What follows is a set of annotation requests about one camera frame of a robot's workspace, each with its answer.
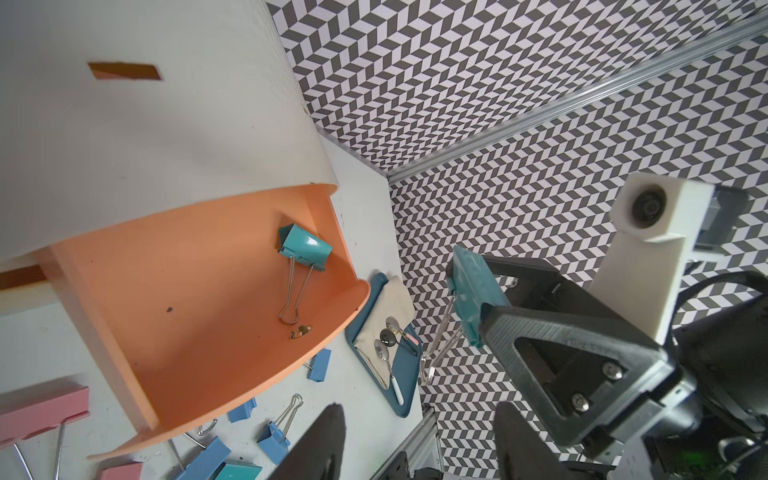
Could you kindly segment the white round drawer cabinet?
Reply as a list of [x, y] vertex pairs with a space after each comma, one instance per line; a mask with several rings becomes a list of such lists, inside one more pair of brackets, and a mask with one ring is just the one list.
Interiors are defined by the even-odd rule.
[[1, 267], [239, 194], [338, 180], [263, 1], [1, 5]]

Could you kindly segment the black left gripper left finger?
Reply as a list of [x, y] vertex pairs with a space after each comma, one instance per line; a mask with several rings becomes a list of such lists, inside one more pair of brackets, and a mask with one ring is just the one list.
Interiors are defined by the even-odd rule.
[[338, 480], [343, 461], [346, 422], [343, 406], [327, 406], [269, 480]]

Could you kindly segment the teal binder clip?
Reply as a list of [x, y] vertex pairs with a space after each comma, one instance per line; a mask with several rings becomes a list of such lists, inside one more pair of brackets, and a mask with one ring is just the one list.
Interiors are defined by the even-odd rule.
[[455, 246], [446, 270], [449, 302], [433, 341], [420, 363], [420, 381], [429, 385], [446, 354], [464, 337], [470, 346], [484, 349], [480, 335], [484, 305], [509, 306], [486, 259], [462, 246]]
[[[300, 319], [300, 304], [312, 273], [326, 270], [326, 263], [332, 253], [332, 246], [296, 223], [280, 227], [278, 239], [278, 253], [289, 259], [288, 291], [285, 305], [278, 314], [278, 320], [285, 325], [294, 325]], [[293, 321], [288, 321], [286, 313], [293, 298], [293, 283], [297, 264], [307, 267], [308, 272], [296, 297], [295, 318]]]
[[262, 467], [248, 463], [225, 462], [216, 472], [214, 480], [256, 480]]

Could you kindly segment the blue binder clip centre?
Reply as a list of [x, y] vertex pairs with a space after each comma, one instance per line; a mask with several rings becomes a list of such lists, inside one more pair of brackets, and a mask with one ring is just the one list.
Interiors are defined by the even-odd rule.
[[307, 379], [316, 383], [322, 383], [326, 379], [332, 351], [324, 348], [319, 351], [309, 362], [303, 364], [307, 369]]

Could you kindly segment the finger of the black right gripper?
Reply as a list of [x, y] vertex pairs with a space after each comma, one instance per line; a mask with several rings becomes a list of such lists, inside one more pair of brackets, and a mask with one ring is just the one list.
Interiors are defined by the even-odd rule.
[[545, 260], [492, 255], [482, 258], [493, 276], [517, 281], [515, 286], [497, 286], [512, 306], [547, 312], [594, 311], [594, 298], [589, 292]]

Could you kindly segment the pink handled utensil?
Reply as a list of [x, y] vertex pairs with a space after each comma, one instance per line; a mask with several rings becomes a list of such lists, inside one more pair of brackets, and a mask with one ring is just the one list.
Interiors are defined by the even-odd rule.
[[415, 338], [408, 334], [405, 330], [403, 330], [398, 321], [394, 317], [388, 317], [385, 321], [386, 327], [395, 335], [400, 335], [401, 340], [405, 340], [406, 342], [406, 348], [411, 351], [414, 355], [418, 354], [417, 350], [417, 341]]

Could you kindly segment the blue binder clip centre low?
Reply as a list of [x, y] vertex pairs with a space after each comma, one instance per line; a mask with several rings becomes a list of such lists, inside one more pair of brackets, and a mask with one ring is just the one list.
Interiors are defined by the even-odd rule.
[[185, 464], [174, 442], [172, 440], [167, 441], [181, 468], [180, 472], [174, 477], [174, 480], [210, 479], [231, 454], [231, 450], [218, 437], [215, 437], [209, 445], [204, 445], [188, 433], [185, 433], [184, 436], [199, 447], [201, 451], [190, 463]]

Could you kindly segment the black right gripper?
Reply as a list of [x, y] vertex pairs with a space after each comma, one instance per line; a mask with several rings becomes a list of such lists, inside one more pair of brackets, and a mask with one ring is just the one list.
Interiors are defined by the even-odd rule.
[[706, 373], [695, 371], [690, 348], [672, 345], [671, 316], [716, 283], [767, 294], [756, 271], [716, 275], [682, 293], [669, 279], [632, 287], [621, 272], [600, 273], [590, 293], [610, 318], [485, 305], [480, 336], [558, 445], [581, 442], [587, 458], [604, 463], [645, 436], [689, 447], [707, 415], [697, 397]]

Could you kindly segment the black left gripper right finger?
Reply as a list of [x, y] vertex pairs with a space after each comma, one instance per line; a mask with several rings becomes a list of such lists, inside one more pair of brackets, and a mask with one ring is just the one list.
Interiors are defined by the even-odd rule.
[[510, 402], [500, 402], [493, 433], [501, 479], [574, 479]]

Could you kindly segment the metal spoon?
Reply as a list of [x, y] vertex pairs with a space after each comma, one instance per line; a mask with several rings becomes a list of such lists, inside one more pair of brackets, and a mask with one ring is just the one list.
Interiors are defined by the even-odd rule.
[[397, 381], [396, 377], [394, 376], [394, 372], [392, 369], [391, 362], [389, 360], [389, 350], [388, 347], [380, 340], [377, 339], [374, 341], [374, 349], [376, 352], [376, 355], [380, 360], [382, 360], [388, 371], [388, 378], [389, 378], [389, 385], [394, 389], [395, 397], [399, 405], [404, 404], [404, 396], [402, 394], [399, 382]]

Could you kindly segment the pink binder clip lower left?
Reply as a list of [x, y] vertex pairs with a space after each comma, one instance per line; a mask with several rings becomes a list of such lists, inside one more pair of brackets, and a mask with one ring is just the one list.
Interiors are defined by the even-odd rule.
[[144, 464], [130, 461], [121, 465], [102, 469], [98, 480], [140, 480]]

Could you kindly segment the orange top drawer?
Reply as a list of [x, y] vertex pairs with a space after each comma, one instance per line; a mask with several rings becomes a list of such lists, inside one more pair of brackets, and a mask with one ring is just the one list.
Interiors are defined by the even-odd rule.
[[[331, 184], [227, 197], [44, 247], [40, 266], [136, 435], [92, 461], [167, 441], [266, 391], [357, 316], [369, 284], [352, 265]], [[289, 259], [280, 227], [332, 246], [300, 319], [285, 325]]]

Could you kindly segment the pink binder clip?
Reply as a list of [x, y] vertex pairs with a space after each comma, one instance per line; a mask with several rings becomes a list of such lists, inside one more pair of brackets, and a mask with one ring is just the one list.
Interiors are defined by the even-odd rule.
[[144, 464], [130, 461], [121, 465], [102, 469], [98, 480], [140, 480]]
[[51, 430], [57, 431], [53, 478], [61, 478], [66, 426], [90, 415], [90, 388], [78, 385], [63, 393], [22, 405], [1, 414], [1, 450], [11, 449], [28, 479], [33, 479], [19, 443]]

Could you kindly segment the blue binder clip mid right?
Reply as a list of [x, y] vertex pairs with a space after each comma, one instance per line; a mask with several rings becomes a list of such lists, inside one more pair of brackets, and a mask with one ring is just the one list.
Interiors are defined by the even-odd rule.
[[279, 465], [289, 453], [288, 433], [303, 403], [303, 397], [295, 393], [288, 407], [276, 420], [266, 424], [258, 438], [257, 445], [275, 465]]

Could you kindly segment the blue binder clip right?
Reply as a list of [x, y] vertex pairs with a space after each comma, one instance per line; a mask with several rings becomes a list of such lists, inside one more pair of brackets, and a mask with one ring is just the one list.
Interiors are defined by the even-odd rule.
[[253, 411], [257, 408], [258, 404], [256, 398], [250, 398], [243, 404], [233, 408], [227, 413], [228, 420], [231, 423], [236, 423], [251, 418]]

